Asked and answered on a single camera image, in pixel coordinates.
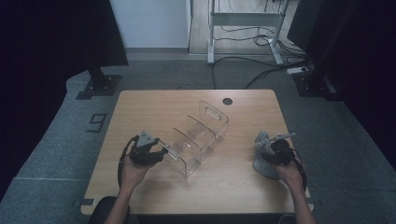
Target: transparent divider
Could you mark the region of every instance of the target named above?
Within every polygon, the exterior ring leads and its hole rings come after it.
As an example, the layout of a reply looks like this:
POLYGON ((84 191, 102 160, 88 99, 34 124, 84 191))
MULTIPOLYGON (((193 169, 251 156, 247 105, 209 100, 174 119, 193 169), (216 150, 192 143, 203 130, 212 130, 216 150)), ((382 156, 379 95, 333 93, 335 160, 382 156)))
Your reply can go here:
POLYGON ((174 144, 166 146, 165 160, 185 178, 221 143, 228 126, 228 117, 207 102, 200 102, 199 116, 187 116, 187 131, 174 128, 174 144))

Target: person's left hand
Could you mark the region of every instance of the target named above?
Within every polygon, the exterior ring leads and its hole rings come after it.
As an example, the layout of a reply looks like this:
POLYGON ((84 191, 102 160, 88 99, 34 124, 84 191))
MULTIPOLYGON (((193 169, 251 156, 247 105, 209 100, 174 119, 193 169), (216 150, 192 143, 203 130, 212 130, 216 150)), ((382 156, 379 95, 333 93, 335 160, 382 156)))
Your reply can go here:
POLYGON ((155 164, 141 166, 134 164, 129 157, 125 157, 122 162, 121 186, 120 189, 132 193, 145 178, 146 172, 155 164))

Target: wooden table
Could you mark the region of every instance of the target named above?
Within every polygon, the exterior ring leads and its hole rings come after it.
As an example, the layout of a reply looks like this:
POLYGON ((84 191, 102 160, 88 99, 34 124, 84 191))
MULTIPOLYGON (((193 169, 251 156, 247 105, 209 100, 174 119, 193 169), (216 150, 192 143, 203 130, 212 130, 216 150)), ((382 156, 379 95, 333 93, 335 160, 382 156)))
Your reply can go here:
POLYGON ((85 199, 94 199, 93 205, 82 205, 81 212, 89 215, 103 197, 117 196, 118 160, 131 137, 146 130, 171 145, 173 128, 186 130, 188 115, 199 118, 201 100, 229 117, 225 139, 187 179, 165 161, 157 163, 135 189, 132 212, 293 213, 288 188, 252 168, 254 140, 260 130, 271 137, 288 132, 276 95, 269 90, 123 91, 85 194, 85 199), (225 105, 224 98, 233 103, 225 105))

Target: power strip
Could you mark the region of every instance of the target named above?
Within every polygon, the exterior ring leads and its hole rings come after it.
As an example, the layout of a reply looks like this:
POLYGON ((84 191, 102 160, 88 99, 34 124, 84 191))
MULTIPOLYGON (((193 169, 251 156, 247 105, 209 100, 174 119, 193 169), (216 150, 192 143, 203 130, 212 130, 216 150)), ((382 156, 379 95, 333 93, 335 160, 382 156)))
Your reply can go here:
POLYGON ((297 67, 297 68, 289 68, 288 70, 286 70, 286 73, 288 73, 288 75, 296 75, 299 73, 305 73, 307 71, 308 69, 306 67, 297 67))

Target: white wall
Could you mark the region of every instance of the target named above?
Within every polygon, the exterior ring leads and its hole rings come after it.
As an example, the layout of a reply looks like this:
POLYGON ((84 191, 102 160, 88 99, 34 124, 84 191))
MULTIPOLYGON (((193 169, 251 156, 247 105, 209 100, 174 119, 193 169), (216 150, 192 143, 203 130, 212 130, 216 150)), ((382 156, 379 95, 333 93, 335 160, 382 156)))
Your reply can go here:
POLYGON ((110 0, 125 48, 187 48, 190 0, 110 0))

